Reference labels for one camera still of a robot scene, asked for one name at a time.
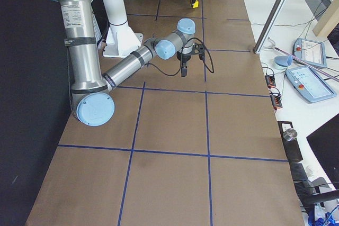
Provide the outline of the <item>light blue cup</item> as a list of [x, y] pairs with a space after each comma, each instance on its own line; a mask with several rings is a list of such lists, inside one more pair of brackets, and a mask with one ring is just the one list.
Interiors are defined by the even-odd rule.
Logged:
[[276, 56], [273, 59], [273, 67], [277, 70], [284, 70], [291, 66], [293, 58], [291, 55]]

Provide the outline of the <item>metal cylinder weight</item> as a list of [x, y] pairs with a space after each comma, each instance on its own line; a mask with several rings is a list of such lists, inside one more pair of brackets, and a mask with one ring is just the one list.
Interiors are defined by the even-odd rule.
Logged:
[[293, 141], [297, 138], [297, 131], [293, 128], [288, 128], [282, 133], [282, 139], [285, 141]]

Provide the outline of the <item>near teach pendant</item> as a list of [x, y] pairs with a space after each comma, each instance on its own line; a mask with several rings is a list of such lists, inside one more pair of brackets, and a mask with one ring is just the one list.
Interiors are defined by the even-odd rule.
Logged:
[[337, 93], [313, 68], [306, 66], [286, 70], [286, 76], [297, 92], [309, 103], [337, 96]]

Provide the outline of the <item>teach pendant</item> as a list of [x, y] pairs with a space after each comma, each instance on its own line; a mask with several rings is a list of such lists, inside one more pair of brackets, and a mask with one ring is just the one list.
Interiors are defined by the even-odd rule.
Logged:
[[297, 92], [309, 103], [337, 96], [337, 93], [313, 68], [306, 66], [286, 70], [286, 76]]
[[293, 55], [312, 66], [319, 68], [327, 67], [323, 42], [298, 38], [293, 46]]

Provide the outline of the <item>far teach pendant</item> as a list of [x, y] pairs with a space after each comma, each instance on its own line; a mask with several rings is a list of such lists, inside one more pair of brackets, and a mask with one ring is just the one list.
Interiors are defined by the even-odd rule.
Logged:
[[293, 46], [293, 55], [312, 66], [319, 68], [327, 67], [323, 42], [298, 38]]

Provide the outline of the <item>aluminium frame post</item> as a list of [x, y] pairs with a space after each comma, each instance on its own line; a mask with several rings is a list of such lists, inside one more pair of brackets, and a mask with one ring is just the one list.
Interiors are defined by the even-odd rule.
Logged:
[[275, 24], [275, 20], [278, 17], [280, 11], [282, 10], [284, 3], [286, 2], [286, 0], [276, 0], [271, 11], [270, 14], [264, 24], [263, 30], [258, 38], [258, 41], [256, 42], [256, 45], [253, 49], [255, 54], [260, 54], [265, 41], [268, 39], [269, 33], [272, 29], [272, 27]]

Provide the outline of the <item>black orange terminal block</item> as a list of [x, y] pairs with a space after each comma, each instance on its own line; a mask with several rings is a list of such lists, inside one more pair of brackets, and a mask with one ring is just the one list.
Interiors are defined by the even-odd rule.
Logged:
[[271, 98], [272, 106], [275, 110], [283, 108], [282, 102], [281, 102], [281, 94], [270, 93], [270, 98]]
[[276, 87], [275, 76], [273, 74], [265, 75], [265, 80], [268, 88]]

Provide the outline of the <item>white pedestal column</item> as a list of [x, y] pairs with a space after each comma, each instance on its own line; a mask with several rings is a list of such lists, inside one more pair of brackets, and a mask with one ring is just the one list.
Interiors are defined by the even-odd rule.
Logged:
[[141, 46], [143, 35], [129, 26], [124, 0], [103, 0], [109, 22], [105, 57], [125, 58]]

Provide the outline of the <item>yellow wooden block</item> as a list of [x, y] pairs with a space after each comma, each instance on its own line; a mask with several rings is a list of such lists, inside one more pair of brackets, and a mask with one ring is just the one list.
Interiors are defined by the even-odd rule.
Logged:
[[194, 3], [191, 4], [192, 8], [198, 8], [199, 7], [199, 1], [196, 0]]

